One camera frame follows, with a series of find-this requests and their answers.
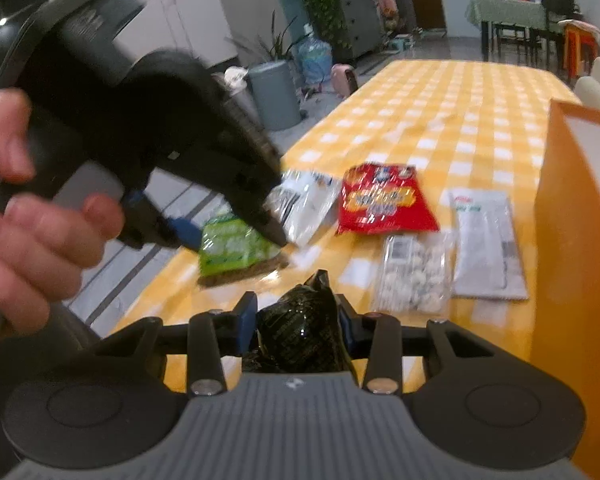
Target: yellow checkered tablecloth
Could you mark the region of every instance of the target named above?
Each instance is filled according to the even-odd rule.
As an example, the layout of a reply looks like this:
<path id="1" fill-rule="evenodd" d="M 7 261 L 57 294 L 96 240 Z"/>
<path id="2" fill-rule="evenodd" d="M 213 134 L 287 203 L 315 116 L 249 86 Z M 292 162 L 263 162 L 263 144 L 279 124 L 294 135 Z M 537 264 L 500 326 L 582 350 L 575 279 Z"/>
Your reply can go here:
<path id="1" fill-rule="evenodd" d="M 338 177 L 366 160 L 413 164 L 442 228 L 452 225 L 447 189 L 506 191 L 531 299 L 452 300 L 451 319 L 528 358 L 536 294 L 534 199 L 552 98 L 578 102 L 561 81 L 541 70 L 479 62 L 396 61 L 312 128 L 284 163 Z M 382 238 L 334 232 L 331 226 L 302 250 L 289 249 L 292 264 L 281 272 L 209 289 L 196 285 L 196 254 L 181 250 L 117 329 L 147 315 L 175 324 L 211 308 L 228 310 L 247 290 L 258 293 L 258 306 L 263 307 L 316 269 L 327 269 L 333 290 L 345 294 L 358 312 L 366 312 Z M 400 320 L 413 322 L 409 316 Z M 404 359 L 407 388 L 423 380 L 414 362 Z M 224 364 L 228 382 L 235 383 L 238 363 L 225 358 Z M 356 363 L 358 370 L 363 366 Z M 166 383 L 183 389 L 184 370 L 182 357 L 170 358 Z"/>

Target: tablecloth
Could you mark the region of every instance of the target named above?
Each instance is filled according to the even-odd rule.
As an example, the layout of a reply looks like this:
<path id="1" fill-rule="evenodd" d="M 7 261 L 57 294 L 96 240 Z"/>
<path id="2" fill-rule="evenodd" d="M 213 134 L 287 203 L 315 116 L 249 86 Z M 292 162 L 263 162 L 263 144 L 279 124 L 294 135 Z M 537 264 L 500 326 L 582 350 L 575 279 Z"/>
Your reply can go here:
<path id="1" fill-rule="evenodd" d="M 413 164 L 442 228 L 452 227 L 451 187 L 499 189 L 508 193 L 529 301 L 454 299 L 453 322 L 528 358 L 534 325 L 536 240 L 534 198 L 544 154 L 550 99 L 578 102 L 549 72 L 480 62 L 403 60 L 392 62 L 284 157 L 287 168 L 342 176 L 363 161 Z M 381 237 L 334 235 L 326 226 L 303 249 L 287 248 L 291 265 L 262 279 L 203 289 L 196 285 L 196 254 L 181 250 L 144 290 L 118 329 L 147 316 L 167 324 L 187 322 L 211 308 L 231 309 L 243 292 L 255 290 L 267 306 L 317 269 L 358 312 L 369 310 Z M 409 316 L 400 320 L 411 322 Z M 224 358 L 229 385 L 239 373 L 237 358 Z M 356 362 L 361 371 L 364 362 Z M 404 358 L 405 387 L 424 379 L 416 358 Z M 184 388 L 185 361 L 170 357 L 166 383 Z"/>
<path id="2" fill-rule="evenodd" d="M 465 16 L 469 23 L 480 27 L 480 22 L 513 23 L 521 27 L 546 28 L 544 7 L 523 0 L 471 0 Z M 562 29 L 552 24 L 554 32 Z"/>

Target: red snack bag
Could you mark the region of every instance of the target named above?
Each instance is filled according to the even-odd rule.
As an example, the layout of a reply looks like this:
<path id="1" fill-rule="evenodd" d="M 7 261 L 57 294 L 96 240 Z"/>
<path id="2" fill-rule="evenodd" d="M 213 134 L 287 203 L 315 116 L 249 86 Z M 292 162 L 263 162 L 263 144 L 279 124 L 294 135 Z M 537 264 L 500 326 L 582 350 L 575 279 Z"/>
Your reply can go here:
<path id="1" fill-rule="evenodd" d="M 344 175 L 338 234 L 440 231 L 424 200 L 416 169 L 393 164 L 361 164 Z"/>

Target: human hand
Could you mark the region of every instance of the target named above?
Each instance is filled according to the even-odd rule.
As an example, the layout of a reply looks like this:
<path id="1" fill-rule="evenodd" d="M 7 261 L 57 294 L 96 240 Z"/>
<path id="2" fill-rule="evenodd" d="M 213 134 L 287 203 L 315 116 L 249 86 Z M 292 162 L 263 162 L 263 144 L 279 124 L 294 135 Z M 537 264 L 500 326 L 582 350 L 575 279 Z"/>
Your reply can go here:
<path id="1" fill-rule="evenodd" d="M 25 142 L 29 117 L 23 92 L 0 90 L 0 177 L 12 184 L 35 175 Z M 103 194 L 87 197 L 80 212 L 30 194 L 12 197 L 0 215 L 0 312 L 14 329 L 35 332 L 50 301 L 77 294 L 82 270 L 99 263 L 123 223 L 119 204 Z"/>

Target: pink bag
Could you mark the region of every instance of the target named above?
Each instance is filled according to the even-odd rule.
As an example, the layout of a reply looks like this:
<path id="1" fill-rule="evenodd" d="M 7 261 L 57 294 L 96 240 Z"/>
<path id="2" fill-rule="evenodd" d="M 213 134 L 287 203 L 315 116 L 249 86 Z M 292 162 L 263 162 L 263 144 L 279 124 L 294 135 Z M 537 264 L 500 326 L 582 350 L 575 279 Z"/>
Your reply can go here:
<path id="1" fill-rule="evenodd" d="M 351 65 L 335 64 L 331 67 L 331 84 L 340 97 L 349 97 L 358 89 L 358 80 Z"/>

